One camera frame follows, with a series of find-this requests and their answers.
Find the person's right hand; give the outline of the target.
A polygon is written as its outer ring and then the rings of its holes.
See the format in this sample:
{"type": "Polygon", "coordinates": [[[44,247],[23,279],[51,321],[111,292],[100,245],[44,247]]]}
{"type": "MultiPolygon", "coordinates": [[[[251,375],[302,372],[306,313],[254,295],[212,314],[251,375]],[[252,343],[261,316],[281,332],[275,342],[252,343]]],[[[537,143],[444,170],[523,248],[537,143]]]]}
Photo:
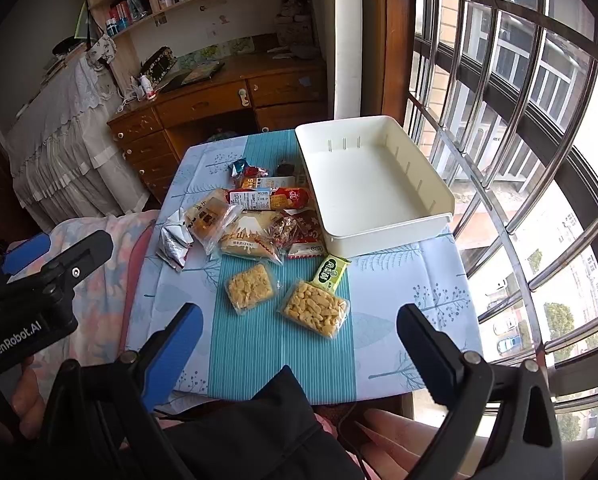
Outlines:
{"type": "Polygon", "coordinates": [[[379,408],[350,412],[337,431],[365,479],[406,479],[437,433],[433,426],[379,408]]]}

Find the person's left hand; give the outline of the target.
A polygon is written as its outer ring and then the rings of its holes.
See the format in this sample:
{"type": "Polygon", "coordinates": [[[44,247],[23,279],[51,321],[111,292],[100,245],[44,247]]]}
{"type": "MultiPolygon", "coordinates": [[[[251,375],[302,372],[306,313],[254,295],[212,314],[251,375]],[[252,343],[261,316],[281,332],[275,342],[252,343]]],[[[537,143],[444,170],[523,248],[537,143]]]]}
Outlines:
{"type": "MultiPolygon", "coordinates": [[[[20,419],[19,431],[27,439],[34,439],[41,430],[45,411],[37,377],[31,368],[33,363],[33,356],[21,363],[21,377],[10,400],[20,419]]],[[[0,443],[11,444],[13,440],[12,433],[0,422],[0,443]]]]}

